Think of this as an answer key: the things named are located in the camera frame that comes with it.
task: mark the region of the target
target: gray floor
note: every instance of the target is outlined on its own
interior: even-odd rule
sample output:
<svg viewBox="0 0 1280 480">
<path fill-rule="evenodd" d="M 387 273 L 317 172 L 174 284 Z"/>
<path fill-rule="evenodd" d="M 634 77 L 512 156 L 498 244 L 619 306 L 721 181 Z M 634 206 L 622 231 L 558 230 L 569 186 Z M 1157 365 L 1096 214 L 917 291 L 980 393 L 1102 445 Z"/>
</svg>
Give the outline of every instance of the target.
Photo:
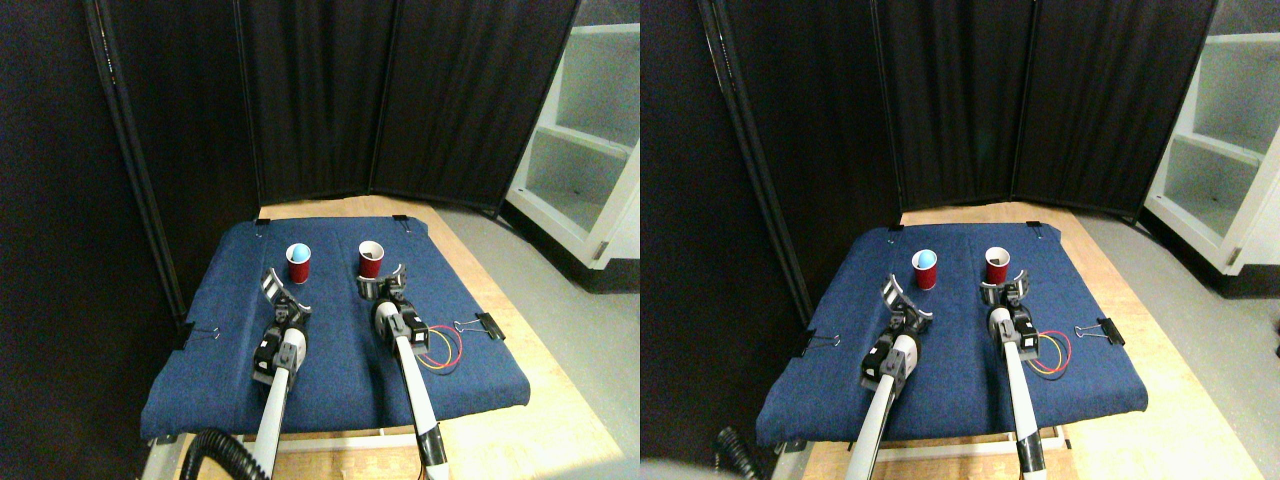
<svg viewBox="0 0 1280 480">
<path fill-rule="evenodd" d="M 639 458 L 640 296 L 588 293 L 506 223 L 433 206 L 547 344 L 622 453 Z"/>
<path fill-rule="evenodd" d="M 1076 216 L 1190 365 L 1262 475 L 1280 479 L 1280 300 L 1224 300 L 1129 225 Z"/>
</svg>

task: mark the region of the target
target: black curtain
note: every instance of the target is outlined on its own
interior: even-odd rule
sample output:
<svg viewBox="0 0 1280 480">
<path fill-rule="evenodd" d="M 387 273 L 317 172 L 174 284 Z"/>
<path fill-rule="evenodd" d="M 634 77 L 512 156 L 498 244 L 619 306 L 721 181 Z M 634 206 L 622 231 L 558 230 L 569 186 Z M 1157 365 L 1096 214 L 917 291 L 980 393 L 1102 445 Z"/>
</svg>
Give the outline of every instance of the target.
<svg viewBox="0 0 1280 480">
<path fill-rule="evenodd" d="M 230 1 L 104 0 L 113 68 L 146 164 L 183 301 L 221 233 L 257 216 Z"/>
<path fill-rule="evenodd" d="M 1009 198 L 1033 0 L 877 0 L 902 209 Z"/>
<path fill-rule="evenodd" d="M 394 4 L 241 9 L 261 202 L 367 192 Z"/>
<path fill-rule="evenodd" d="M 901 218 L 870 4 L 719 4 L 812 314 L 854 241 Z"/>
<path fill-rule="evenodd" d="M 576 5 L 402 3 L 372 191 L 495 209 L 541 111 Z"/>
<path fill-rule="evenodd" d="M 755 416 L 800 332 L 694 1 L 645 1 L 640 454 L 712 465 Z"/>
<path fill-rule="evenodd" d="M 172 323 L 101 36 L 84 3 L 44 1 L 0 4 L 0 477 L 134 477 Z"/>
<path fill-rule="evenodd" d="M 1039 0 L 1016 198 L 1137 216 L 1213 0 Z"/>
</svg>

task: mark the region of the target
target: blue fabric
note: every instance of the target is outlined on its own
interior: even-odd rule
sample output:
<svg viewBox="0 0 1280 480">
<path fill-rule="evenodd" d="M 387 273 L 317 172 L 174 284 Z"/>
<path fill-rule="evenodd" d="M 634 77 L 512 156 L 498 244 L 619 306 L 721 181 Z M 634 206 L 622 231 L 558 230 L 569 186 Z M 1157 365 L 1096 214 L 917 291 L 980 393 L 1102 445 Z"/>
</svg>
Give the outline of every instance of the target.
<svg viewBox="0 0 1280 480">
<path fill-rule="evenodd" d="M 406 225 L 411 233 L 404 232 Z M 142 410 L 142 438 L 202 428 L 257 431 L 268 385 L 251 379 L 252 357 L 271 321 L 271 306 L 259 279 L 271 266 L 285 288 L 312 308 L 307 357 L 285 403 L 283 431 L 411 425 L 399 364 L 385 343 L 374 340 L 372 302 L 361 300 L 356 289 L 357 246 L 366 239 L 387 250 L 381 274 L 404 264 L 406 296 L 428 324 L 452 326 L 453 320 L 474 320 L 481 311 L 428 238 L 426 224 L 416 219 L 296 219 L 260 228 L 238 224 L 223 236 L 187 316 L 198 329 L 218 328 L 221 337 L 195 340 L 207 334 L 192 333 L 187 348 L 169 356 Z M 310 246 L 312 253 L 311 275 L 301 285 L 289 282 L 284 257 L 284 250 L 297 242 Z M 433 358 L 445 358 L 442 346 L 439 338 L 431 342 Z M 463 333 L 462 347 L 462 362 L 448 376 L 420 366 L 439 420 L 529 403 L 529 379 L 502 340 Z"/>
<path fill-rule="evenodd" d="M 1037 238 L 1037 230 L 1043 238 Z M 922 225 L 865 233 L 854 243 L 810 324 L 818 335 L 840 335 L 840 347 L 810 349 L 791 360 L 756 419 L 756 440 L 771 445 L 858 439 L 873 393 L 859 385 L 858 367 L 888 323 L 879 288 L 890 273 L 897 275 L 908 297 L 934 314 L 934 320 L 920 335 L 920 361 L 890 412 L 884 439 L 1012 431 L 1004 356 L 987 334 L 988 307 L 978 296 L 986 274 L 983 253 L 993 246 L 1011 255 L 1009 278 L 1028 270 L 1030 294 L 1024 305 L 1036 328 L 1071 335 L 1071 365 L 1061 380 L 1047 381 L 1024 366 L 1037 422 L 1043 428 L 1146 410 L 1147 388 L 1124 347 L 1102 338 L 1075 338 L 1074 325 L 1096 325 L 1105 315 L 1060 241 L 1057 229 L 1027 224 Z M 938 255 L 938 283 L 928 292 L 916 288 L 913 278 L 911 255 L 922 248 Z M 1057 352 L 1048 342 L 1041 344 L 1041 358 L 1056 365 Z"/>
</svg>

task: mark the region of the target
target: red cup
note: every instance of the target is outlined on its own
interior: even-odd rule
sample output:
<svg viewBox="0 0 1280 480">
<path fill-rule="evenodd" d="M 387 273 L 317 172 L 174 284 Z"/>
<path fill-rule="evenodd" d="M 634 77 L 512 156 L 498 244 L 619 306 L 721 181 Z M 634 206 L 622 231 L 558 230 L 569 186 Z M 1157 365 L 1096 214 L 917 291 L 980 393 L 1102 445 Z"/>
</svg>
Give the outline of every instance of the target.
<svg viewBox="0 0 1280 480">
<path fill-rule="evenodd" d="M 1009 276 L 1009 251 L 1000 247 L 987 248 L 987 283 L 998 285 Z"/>
<path fill-rule="evenodd" d="M 311 276 L 311 255 L 307 255 L 303 261 L 293 261 L 293 251 L 298 246 L 306 247 L 302 243 L 291 244 L 289 248 L 284 250 L 284 259 L 289 261 L 289 280 L 301 285 L 307 283 L 307 276 Z"/>
<path fill-rule="evenodd" d="M 378 278 L 378 270 L 383 268 L 383 255 L 387 251 L 374 241 L 360 242 L 360 276 Z"/>
<path fill-rule="evenodd" d="M 928 269 L 920 268 L 920 255 L 924 252 L 933 253 L 932 250 L 922 250 L 911 256 L 911 268 L 915 269 L 915 285 L 920 287 L 922 291 L 932 289 L 933 285 L 938 284 L 938 255 L 933 253 L 933 265 Z"/>
</svg>

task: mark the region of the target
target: black wall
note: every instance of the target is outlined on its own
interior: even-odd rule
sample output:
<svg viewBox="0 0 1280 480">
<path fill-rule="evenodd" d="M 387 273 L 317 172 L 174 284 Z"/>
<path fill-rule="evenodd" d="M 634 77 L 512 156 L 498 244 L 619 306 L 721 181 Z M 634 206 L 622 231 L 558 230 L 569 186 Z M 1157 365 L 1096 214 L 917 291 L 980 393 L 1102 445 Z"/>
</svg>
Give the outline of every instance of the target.
<svg viewBox="0 0 1280 480">
<path fill-rule="evenodd" d="M 1041 0 L 1018 198 L 1137 216 L 1213 0 Z"/>
<path fill-rule="evenodd" d="M 262 204 L 367 192 L 394 4 L 242 9 Z"/>
<path fill-rule="evenodd" d="M 86 8 L 0 19 L 0 477 L 132 477 L 172 323 Z"/>
<path fill-rule="evenodd" d="M 494 209 L 532 133 L 577 0 L 406 1 L 372 191 Z"/>
<path fill-rule="evenodd" d="M 901 218 L 870 4 L 724 5 L 736 73 L 812 307 L 849 246 Z"/>
<path fill-rule="evenodd" d="M 150 173 L 183 301 L 223 232 L 257 216 L 257 182 L 230 1 L 110 0 L 122 108 Z"/>
<path fill-rule="evenodd" d="M 640 451 L 710 465 L 712 439 L 755 416 L 800 332 L 698 8 L 646 1 L 640 93 L 645 256 Z"/>
<path fill-rule="evenodd" d="M 1034 1 L 877 5 L 902 209 L 1009 198 Z"/>
</svg>

